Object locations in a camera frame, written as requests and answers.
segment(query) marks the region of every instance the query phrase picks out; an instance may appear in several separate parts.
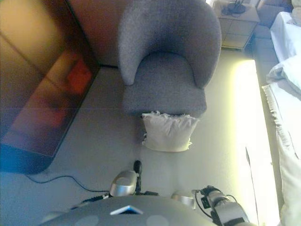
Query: wire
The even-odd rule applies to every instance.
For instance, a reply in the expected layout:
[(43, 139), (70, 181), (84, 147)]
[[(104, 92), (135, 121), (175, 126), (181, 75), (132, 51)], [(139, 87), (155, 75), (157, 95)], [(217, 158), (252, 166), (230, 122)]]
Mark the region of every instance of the wire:
[(106, 190), (91, 190), (91, 189), (88, 189), (86, 188), (85, 186), (83, 186), (79, 181), (77, 181), (73, 176), (69, 176), (69, 175), (63, 175), (63, 176), (58, 176), (58, 177), (55, 177), (55, 178), (52, 178), (50, 180), (47, 180), (47, 181), (37, 181), (33, 178), (31, 178), (30, 176), (28, 175), (25, 175), (29, 180), (37, 183), (37, 184), (45, 184), (45, 183), (48, 183), (48, 182), (51, 182), (53, 180), (56, 180), (56, 179), (59, 179), (59, 178), (71, 178), (72, 180), (74, 180), (81, 188), (85, 189), (86, 191), (89, 191), (89, 192), (109, 192), (109, 191), (106, 191)]
[(237, 202), (236, 198), (235, 198), (233, 195), (231, 195), (231, 194), (227, 194), (226, 196), (230, 196), (230, 197), (232, 197), (232, 198), (235, 200), (235, 202)]
[(197, 204), (198, 204), (198, 207), (201, 209), (201, 211), (202, 211), (207, 217), (209, 217), (209, 218), (212, 219), (212, 217), (211, 217), (209, 214), (207, 214), (207, 213), (203, 210), (203, 208), (200, 206), (200, 204), (199, 204), (199, 202), (198, 202), (198, 199), (197, 199), (197, 193), (198, 193), (198, 192), (200, 192), (200, 191), (198, 190), (198, 191), (196, 191), (196, 192), (194, 193), (194, 197), (196, 198), (196, 202), (197, 202)]

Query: fabric upholstery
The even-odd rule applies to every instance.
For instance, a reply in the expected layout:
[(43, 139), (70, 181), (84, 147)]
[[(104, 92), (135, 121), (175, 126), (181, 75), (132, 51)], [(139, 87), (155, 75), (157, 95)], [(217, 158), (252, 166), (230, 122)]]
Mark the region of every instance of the fabric upholstery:
[(160, 111), (199, 117), (206, 110), (204, 89), (196, 87), (190, 65), (172, 53), (153, 53), (139, 65), (135, 83), (124, 93), (128, 114)]
[[(205, 1), (134, 0), (123, 14), (118, 37), (119, 69), (127, 85), (124, 95), (126, 111), (204, 111), (203, 88), (214, 73), (220, 50), (219, 21)], [(145, 59), (156, 52), (177, 54), (186, 59), (186, 63), (173, 55), (155, 55), (162, 60), (159, 64), (152, 57)], [(181, 61), (185, 68), (172, 64), (172, 58)], [(170, 68), (164, 69), (165, 63)], [(154, 66), (161, 74), (153, 71)], [(176, 73), (181, 70), (189, 72), (187, 78)], [(186, 85), (177, 85), (177, 82), (186, 82)]]

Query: bedside table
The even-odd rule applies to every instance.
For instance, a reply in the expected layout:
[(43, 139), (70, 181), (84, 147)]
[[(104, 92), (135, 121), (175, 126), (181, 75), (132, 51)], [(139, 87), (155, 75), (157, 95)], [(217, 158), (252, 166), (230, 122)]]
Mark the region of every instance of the bedside table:
[(215, 1), (213, 10), (219, 18), (222, 30), (222, 47), (237, 48), (243, 50), (251, 38), (251, 35), (260, 22), (256, 8), (244, 4), (246, 11), (242, 14), (223, 15), (223, 7), (229, 2)]

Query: pillow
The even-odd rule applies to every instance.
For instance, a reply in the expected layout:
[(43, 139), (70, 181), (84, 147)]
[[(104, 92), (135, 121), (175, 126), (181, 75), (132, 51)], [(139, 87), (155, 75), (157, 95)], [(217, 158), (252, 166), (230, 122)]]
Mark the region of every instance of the pillow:
[(301, 222), (301, 160), (295, 151), (282, 145), (279, 149), (280, 173), (284, 205), (281, 208), (281, 223), (283, 226), (297, 226)]
[(162, 152), (182, 152), (189, 149), (190, 136), (199, 119), (184, 114), (171, 116), (152, 112), (142, 114), (146, 138), (142, 142), (147, 148)]
[(301, 7), (301, 0), (292, 0), (292, 5), (294, 8)]
[(295, 25), (301, 26), (301, 7), (297, 7), (293, 9), (292, 18)]
[(266, 76), (267, 82), (286, 79), (289, 85), (301, 94), (301, 55), (292, 56), (274, 66)]

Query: chair cushion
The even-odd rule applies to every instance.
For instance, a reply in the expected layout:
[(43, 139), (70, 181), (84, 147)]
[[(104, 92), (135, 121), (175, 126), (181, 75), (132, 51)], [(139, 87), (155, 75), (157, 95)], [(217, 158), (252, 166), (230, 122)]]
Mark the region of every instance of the chair cushion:
[(146, 56), (139, 64), (134, 84), (126, 86), (123, 107), (129, 114), (160, 111), (197, 118), (206, 110), (206, 99), (186, 59), (159, 52)]

